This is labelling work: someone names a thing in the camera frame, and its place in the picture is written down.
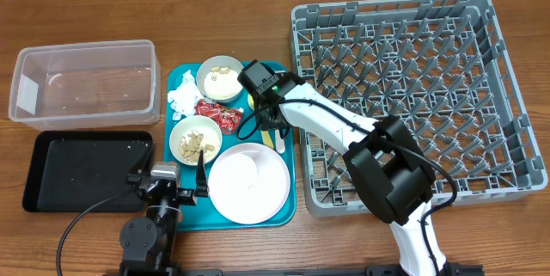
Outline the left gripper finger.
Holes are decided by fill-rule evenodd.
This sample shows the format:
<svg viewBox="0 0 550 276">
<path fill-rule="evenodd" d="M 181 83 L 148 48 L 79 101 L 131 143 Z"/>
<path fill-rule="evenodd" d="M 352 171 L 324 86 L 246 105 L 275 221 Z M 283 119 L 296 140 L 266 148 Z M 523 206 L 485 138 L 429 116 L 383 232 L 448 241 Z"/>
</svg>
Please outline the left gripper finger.
<svg viewBox="0 0 550 276">
<path fill-rule="evenodd" d="M 196 169 L 195 195 L 202 198 L 207 198 L 209 196 L 209 188 L 205 175 L 204 152 L 202 150 L 199 152 L 199 159 Z"/>
<path fill-rule="evenodd" d="M 128 171 L 129 175 L 140 175 L 142 174 L 146 168 L 148 167 L 148 164 L 150 163 L 150 159 L 154 152 L 154 144 L 146 144 L 146 149 L 143 155 L 141 155 L 137 162 L 130 168 Z"/>
</svg>

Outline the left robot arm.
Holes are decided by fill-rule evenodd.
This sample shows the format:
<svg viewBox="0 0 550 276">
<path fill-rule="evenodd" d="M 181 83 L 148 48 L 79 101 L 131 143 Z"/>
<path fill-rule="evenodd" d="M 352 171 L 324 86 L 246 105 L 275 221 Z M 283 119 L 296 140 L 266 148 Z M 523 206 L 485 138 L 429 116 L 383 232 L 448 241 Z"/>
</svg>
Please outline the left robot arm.
<svg viewBox="0 0 550 276">
<path fill-rule="evenodd" d="M 203 151 L 199 152 L 194 189 L 180 186 L 178 163 L 153 163 L 152 151 L 147 149 L 126 174 L 126 182 L 147 208 L 144 216 L 129 220 L 121 229 L 121 275 L 183 275 L 180 264 L 172 260 L 181 207 L 195 206 L 198 198 L 209 195 Z"/>
</svg>

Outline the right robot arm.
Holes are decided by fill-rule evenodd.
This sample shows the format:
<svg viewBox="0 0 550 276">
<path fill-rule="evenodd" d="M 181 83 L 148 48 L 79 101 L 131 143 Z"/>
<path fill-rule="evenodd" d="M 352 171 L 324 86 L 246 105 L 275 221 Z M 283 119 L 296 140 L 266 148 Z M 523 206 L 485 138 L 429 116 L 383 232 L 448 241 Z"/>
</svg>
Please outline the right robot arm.
<svg viewBox="0 0 550 276">
<path fill-rule="evenodd" d="M 439 209 L 431 204 L 431 187 L 437 174 L 447 173 L 424 156 L 399 118 L 354 114 L 293 74 L 240 81 L 253 97 L 256 113 L 314 134 L 343 157 L 359 198 L 394 234 L 400 273 L 452 273 L 431 221 Z"/>
</svg>

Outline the pink round plate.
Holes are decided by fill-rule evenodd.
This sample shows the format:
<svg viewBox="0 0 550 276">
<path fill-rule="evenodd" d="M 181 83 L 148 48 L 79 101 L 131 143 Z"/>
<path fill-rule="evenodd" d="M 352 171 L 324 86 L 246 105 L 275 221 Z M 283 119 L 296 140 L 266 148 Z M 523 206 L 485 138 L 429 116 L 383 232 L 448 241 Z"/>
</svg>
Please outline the pink round plate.
<svg viewBox="0 0 550 276">
<path fill-rule="evenodd" d="M 207 184 L 216 210 L 238 224 L 259 224 L 275 216 L 290 194 L 290 173 L 273 149 L 235 145 L 211 166 Z"/>
</svg>

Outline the green bowl with nuts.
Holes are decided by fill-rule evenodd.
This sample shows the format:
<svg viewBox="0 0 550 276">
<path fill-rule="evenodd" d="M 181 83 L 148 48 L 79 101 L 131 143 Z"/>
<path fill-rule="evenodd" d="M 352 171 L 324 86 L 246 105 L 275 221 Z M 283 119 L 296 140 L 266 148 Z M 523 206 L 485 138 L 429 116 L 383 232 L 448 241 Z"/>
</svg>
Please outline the green bowl with nuts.
<svg viewBox="0 0 550 276">
<path fill-rule="evenodd" d="M 193 115 L 177 122 L 168 138 L 168 150 L 180 163 L 196 166 L 199 156 L 212 162 L 221 150 L 223 135 L 218 124 L 205 116 Z"/>
</svg>

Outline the yellow plastic spoon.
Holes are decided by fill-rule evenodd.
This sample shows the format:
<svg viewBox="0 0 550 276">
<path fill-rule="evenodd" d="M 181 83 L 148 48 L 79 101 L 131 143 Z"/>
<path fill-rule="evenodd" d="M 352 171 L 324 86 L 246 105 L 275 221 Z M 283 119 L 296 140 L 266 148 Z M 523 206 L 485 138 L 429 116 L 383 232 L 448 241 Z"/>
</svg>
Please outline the yellow plastic spoon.
<svg viewBox="0 0 550 276">
<path fill-rule="evenodd" d="M 254 110 L 254 100 L 253 100 L 253 97 L 251 95 L 247 96 L 247 104 L 249 105 L 249 107 L 252 110 Z M 274 143 L 272 142 L 272 138 L 270 136 L 269 131 L 262 130 L 260 132 L 260 135 L 261 135 L 261 138 L 262 138 L 263 145 L 273 149 L 274 148 Z"/>
</svg>

